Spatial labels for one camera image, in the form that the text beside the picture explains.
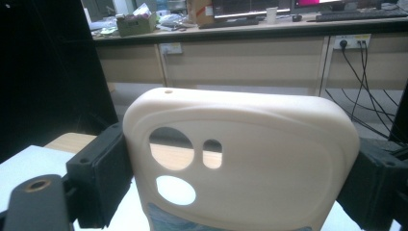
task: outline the small oval hole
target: small oval hole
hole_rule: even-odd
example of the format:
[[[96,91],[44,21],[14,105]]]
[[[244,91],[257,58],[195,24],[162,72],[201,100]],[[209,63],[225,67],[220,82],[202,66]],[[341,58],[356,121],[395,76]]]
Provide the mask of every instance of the small oval hole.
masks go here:
[[[222,145],[216,140],[207,140],[203,146],[203,163],[209,168],[219,168],[222,164]]]
[[[150,135],[153,158],[170,170],[181,170],[191,164],[194,150],[190,140],[180,131],[163,127]]]

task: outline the wall socket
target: wall socket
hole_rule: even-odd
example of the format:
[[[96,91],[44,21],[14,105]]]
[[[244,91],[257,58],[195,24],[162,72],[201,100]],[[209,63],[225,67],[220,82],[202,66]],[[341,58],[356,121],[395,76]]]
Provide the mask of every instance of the wall socket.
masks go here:
[[[351,35],[351,36],[336,36],[334,41],[334,49],[342,49],[340,46],[340,42],[342,40],[347,41],[347,46],[345,49],[360,49],[360,47],[366,48],[369,47],[370,44],[371,34],[364,34],[364,35]],[[366,46],[362,43],[362,46],[358,42],[366,42]]]
[[[183,54],[183,49],[181,47],[180,42],[173,42],[173,43],[161,43],[160,44],[160,51],[162,54]]]

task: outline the box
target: box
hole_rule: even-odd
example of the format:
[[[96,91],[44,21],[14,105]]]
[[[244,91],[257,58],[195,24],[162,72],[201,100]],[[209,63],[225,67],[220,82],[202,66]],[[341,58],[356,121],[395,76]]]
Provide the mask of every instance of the box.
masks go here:
[[[201,26],[214,22],[213,2],[211,0],[187,0],[189,20]]]
[[[148,18],[129,18],[129,16],[117,19],[117,30],[121,37],[148,34],[154,31],[156,27],[156,13],[152,13]]]

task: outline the table surface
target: table surface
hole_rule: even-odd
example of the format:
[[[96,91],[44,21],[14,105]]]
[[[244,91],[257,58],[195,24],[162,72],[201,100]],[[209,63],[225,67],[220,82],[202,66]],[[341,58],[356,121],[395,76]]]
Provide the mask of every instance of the table surface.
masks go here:
[[[267,24],[266,21],[261,21],[259,25],[253,26],[225,27],[206,30],[200,30],[197,27],[188,28],[186,31],[168,32],[155,30],[149,34],[124,38],[95,38],[94,41],[96,46],[111,46],[185,41],[398,33],[407,32],[406,28],[408,28],[408,17],[316,22],[314,21],[316,15],[317,13],[304,14],[300,22],[292,22],[292,18],[288,16],[276,19],[275,24]]]
[[[48,143],[45,147],[55,149],[55,150],[61,150],[61,151],[67,151],[71,153],[78,153],[81,151],[88,143],[93,141],[96,136],[90,136],[90,135],[84,135],[84,134],[76,134],[76,133],[67,133],[64,134],[55,140],[51,141]],[[153,147],[154,148],[159,148],[162,149],[163,152],[168,154],[168,151],[175,153],[175,149],[171,149],[172,147]],[[163,158],[161,159],[162,161],[166,161],[165,157],[161,157],[161,154],[159,156],[155,156],[155,158]],[[183,158],[174,158],[178,160],[178,164],[183,164],[187,160],[183,160]],[[216,163],[217,161],[220,161],[220,159],[215,156],[213,161]],[[168,163],[170,166],[178,165],[177,162],[175,163],[174,161],[170,161]],[[116,212],[117,214],[121,214],[121,216],[115,216],[113,219],[113,223],[111,223],[111,226],[109,228],[106,228],[106,230],[121,230],[123,227],[135,227],[137,230],[148,230],[148,223],[145,215],[143,214],[141,210],[141,205],[140,205],[140,200],[139,196],[134,196],[137,191],[136,184],[133,182],[132,187],[130,192],[127,193],[126,196],[124,197],[122,203],[119,205],[118,211]],[[132,215],[138,215],[138,219],[134,218],[129,218],[129,214]],[[83,230],[78,226],[78,223],[74,223],[75,230]],[[390,230],[398,230],[398,227],[400,227],[397,223],[393,223],[393,226]],[[326,222],[324,223],[322,231],[340,231],[340,230],[349,230],[349,231],[357,231],[360,230],[358,225],[352,221],[348,215],[343,211],[343,208],[340,206],[339,203],[335,202]]]

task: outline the beige plastic shell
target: beige plastic shell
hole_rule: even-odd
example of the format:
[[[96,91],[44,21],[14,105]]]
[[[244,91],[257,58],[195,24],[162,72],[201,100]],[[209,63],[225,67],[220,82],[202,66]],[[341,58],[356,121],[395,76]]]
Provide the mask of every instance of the beige plastic shell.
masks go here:
[[[344,111],[314,96],[154,89],[132,104],[123,124],[144,212],[154,203],[227,230],[320,230],[359,150]],[[188,167],[169,170],[152,157],[149,136],[160,127],[190,139]],[[203,164],[207,140],[222,145],[219,168]],[[163,175],[190,183],[195,201],[163,199],[156,185]]]

